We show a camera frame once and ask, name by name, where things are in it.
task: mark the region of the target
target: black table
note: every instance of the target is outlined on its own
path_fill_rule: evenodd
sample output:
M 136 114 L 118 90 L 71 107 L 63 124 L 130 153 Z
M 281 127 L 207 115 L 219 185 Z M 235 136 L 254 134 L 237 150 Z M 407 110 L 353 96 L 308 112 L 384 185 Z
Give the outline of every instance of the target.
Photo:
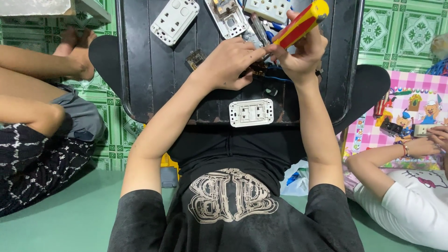
M 138 122 L 147 123 L 172 97 L 191 73 L 185 58 L 198 48 L 208 55 L 222 40 L 203 0 L 196 21 L 170 48 L 150 32 L 150 25 L 168 0 L 117 0 L 123 107 Z M 311 0 L 291 0 L 301 11 Z M 328 47 L 322 58 L 320 92 L 333 123 L 350 108 L 350 94 L 358 60 L 364 0 L 327 0 L 330 15 L 322 23 Z M 275 97 L 263 93 L 267 85 L 278 89 Z M 274 102 L 272 124 L 294 125 L 300 118 L 292 84 L 255 80 L 240 91 L 215 90 L 193 113 L 190 123 L 229 122 L 231 102 L 270 98 Z

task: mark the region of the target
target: foot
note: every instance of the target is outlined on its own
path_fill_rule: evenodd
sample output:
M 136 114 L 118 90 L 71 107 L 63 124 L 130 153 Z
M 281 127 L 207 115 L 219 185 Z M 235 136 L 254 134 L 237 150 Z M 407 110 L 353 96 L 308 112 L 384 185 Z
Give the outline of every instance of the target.
M 96 38 L 96 34 L 89 30 L 84 29 L 84 33 L 79 40 L 78 45 L 68 55 L 69 58 L 81 64 L 81 71 L 79 74 L 71 76 L 74 80 L 88 80 L 93 79 L 95 68 L 89 60 L 89 46 L 90 43 Z
M 67 30 L 61 34 L 61 38 L 62 40 L 53 55 L 65 57 L 70 55 L 73 51 L 73 48 L 78 42 L 78 37 L 76 36 L 75 29 L 69 26 Z

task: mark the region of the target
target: red and yellow screwdriver handle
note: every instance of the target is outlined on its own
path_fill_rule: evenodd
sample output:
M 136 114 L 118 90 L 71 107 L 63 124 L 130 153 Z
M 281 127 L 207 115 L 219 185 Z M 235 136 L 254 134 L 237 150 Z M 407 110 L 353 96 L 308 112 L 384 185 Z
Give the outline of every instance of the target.
M 329 11 L 328 4 L 324 0 L 315 0 L 279 32 L 279 38 L 273 43 L 287 49 L 322 22 Z

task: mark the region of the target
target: gray shorts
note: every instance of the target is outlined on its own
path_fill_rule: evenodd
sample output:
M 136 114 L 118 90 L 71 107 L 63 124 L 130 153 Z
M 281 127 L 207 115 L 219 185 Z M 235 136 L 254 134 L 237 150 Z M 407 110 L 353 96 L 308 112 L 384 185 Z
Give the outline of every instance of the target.
M 105 126 L 95 104 L 78 96 L 78 91 L 64 84 L 52 85 L 68 93 L 51 101 L 65 110 L 65 119 L 55 135 L 76 138 L 82 141 L 94 141 L 103 136 Z

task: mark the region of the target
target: bracelet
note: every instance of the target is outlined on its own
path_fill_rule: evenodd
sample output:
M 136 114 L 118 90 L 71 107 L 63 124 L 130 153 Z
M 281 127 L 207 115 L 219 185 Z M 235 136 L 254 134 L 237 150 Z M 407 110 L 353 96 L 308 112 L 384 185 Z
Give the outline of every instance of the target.
M 403 141 L 398 141 L 398 142 L 395 142 L 394 144 L 401 144 L 403 146 L 403 151 L 405 152 L 403 156 L 411 157 L 411 155 L 409 155 L 409 147 L 407 147 L 405 145 L 405 143 L 403 143 Z

